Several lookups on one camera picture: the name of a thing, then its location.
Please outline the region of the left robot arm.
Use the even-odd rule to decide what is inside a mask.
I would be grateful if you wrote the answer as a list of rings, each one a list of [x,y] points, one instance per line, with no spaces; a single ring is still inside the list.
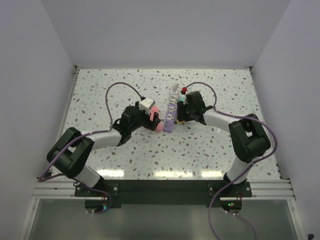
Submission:
[[[48,152],[46,160],[67,178],[85,185],[92,196],[99,196],[107,187],[104,178],[86,165],[89,155],[98,149],[124,145],[141,127],[155,131],[161,122],[159,114],[152,113],[155,103],[147,97],[126,107],[110,130],[84,132],[68,128]]]

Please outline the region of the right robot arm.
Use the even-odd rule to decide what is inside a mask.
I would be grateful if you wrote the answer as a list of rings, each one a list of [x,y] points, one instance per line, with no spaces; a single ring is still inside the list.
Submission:
[[[235,159],[224,175],[222,189],[230,197],[235,196],[241,190],[240,184],[247,180],[247,168],[271,148],[263,124],[255,114],[235,116],[220,112],[212,105],[206,106],[198,91],[188,93],[184,101],[177,103],[177,120],[195,121],[229,133]]]

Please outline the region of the pink triangular power strip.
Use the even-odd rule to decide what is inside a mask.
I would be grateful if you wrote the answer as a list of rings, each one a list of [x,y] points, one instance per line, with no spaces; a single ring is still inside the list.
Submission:
[[[160,114],[157,106],[153,106],[152,109],[150,110],[150,120],[151,121],[153,120],[155,113],[158,114],[158,119],[159,119],[159,123],[157,124],[155,131],[157,133],[160,133],[162,131],[163,126],[162,126],[161,114]]]

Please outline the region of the yellow plug adapter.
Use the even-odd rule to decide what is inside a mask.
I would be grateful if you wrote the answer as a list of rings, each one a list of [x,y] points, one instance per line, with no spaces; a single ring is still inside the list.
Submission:
[[[179,120],[177,120],[177,121],[176,121],[176,124],[178,124],[178,125],[184,125],[184,124],[185,124],[185,121],[179,121]]]

